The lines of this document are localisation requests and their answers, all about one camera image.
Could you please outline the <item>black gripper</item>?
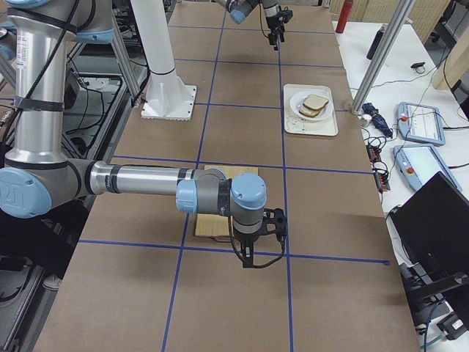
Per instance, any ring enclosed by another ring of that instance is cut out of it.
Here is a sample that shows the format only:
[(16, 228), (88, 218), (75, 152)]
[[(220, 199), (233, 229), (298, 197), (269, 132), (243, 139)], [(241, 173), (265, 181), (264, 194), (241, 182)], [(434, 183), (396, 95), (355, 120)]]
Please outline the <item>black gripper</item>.
[(265, 231), (265, 225), (259, 221), (256, 224), (244, 225), (235, 222), (234, 238), (241, 244), (241, 253), (244, 268), (254, 267), (254, 243)]
[(271, 34), (271, 45), (273, 46), (273, 50), (278, 50), (278, 36), (280, 37), (280, 41), (284, 42), (284, 16), (279, 13), (277, 15), (266, 17), (267, 27), (270, 30)]

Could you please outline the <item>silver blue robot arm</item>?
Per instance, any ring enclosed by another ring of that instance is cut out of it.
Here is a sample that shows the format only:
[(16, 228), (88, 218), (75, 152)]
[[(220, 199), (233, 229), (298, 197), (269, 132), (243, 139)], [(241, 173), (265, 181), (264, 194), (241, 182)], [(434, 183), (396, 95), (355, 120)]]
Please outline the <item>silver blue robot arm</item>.
[(277, 1), (268, 0), (215, 0), (215, 3), (221, 5), (236, 24), (241, 24), (258, 7), (260, 15), (265, 17), (270, 32), (268, 34), (264, 32), (262, 20), (260, 20), (261, 31), (273, 50), (277, 51), (284, 42), (285, 24), (293, 17), (293, 11), (288, 7), (282, 8)]
[(217, 169), (111, 165), (67, 158), (61, 149), (67, 43), (109, 43), (109, 1), (10, 1), (17, 30), (14, 146), (1, 165), (1, 209), (22, 219), (91, 194), (169, 194), (185, 213), (228, 219), (234, 253), (254, 266), (254, 242), (267, 234), (264, 180), (228, 179)]

